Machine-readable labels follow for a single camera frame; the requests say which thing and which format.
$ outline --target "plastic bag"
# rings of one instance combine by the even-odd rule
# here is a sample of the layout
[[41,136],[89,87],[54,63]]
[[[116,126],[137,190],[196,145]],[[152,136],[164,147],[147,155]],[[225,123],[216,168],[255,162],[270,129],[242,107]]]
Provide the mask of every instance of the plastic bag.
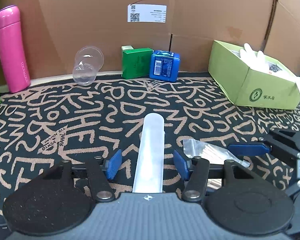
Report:
[[183,140],[183,152],[188,158],[200,156],[211,164],[224,164],[225,160],[234,160],[245,168],[250,166],[249,162],[239,160],[227,149],[195,139]]

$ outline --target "white plastic tube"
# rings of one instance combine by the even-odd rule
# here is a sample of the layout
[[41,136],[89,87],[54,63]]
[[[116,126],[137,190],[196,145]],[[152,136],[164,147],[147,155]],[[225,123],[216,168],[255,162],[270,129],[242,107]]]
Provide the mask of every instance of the white plastic tube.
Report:
[[143,123],[132,192],[161,193],[164,159],[164,119],[147,114]]

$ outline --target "blue gripper pad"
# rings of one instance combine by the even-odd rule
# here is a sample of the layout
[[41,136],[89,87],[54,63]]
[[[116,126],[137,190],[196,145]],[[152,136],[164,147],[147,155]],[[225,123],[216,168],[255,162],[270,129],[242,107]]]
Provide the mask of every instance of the blue gripper pad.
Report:
[[122,151],[118,150],[110,160],[108,160],[108,164],[106,167],[105,175],[107,179],[113,179],[117,174],[119,167],[122,164]]
[[270,148],[262,142],[233,143],[227,150],[234,156],[259,156],[270,153]]
[[186,160],[176,151],[173,151],[173,162],[181,178],[185,181],[190,179],[190,171],[188,170]]

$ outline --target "pink thermos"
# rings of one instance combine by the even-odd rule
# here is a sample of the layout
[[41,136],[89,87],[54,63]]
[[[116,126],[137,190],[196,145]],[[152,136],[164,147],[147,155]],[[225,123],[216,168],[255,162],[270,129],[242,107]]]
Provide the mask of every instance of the pink thermos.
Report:
[[20,11],[10,6],[0,11],[0,60],[11,93],[30,85],[30,76],[22,44]]

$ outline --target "black carpet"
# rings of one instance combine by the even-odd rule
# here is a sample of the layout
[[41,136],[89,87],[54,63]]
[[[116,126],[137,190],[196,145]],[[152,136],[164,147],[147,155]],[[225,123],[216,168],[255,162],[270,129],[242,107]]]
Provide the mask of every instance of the black carpet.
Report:
[[[61,159],[80,163],[122,149],[123,164],[111,186],[116,195],[131,191],[143,118],[149,113],[165,119],[163,190],[178,194],[183,182],[172,152],[183,139],[226,147],[255,141],[270,127],[300,130],[300,104],[293,111],[233,106],[208,73],[182,73],[176,83],[113,75],[81,87],[66,80],[1,99],[0,223],[5,198]],[[272,156],[244,159],[280,189],[293,178],[293,169]],[[77,180],[76,187],[89,194],[85,179]]]

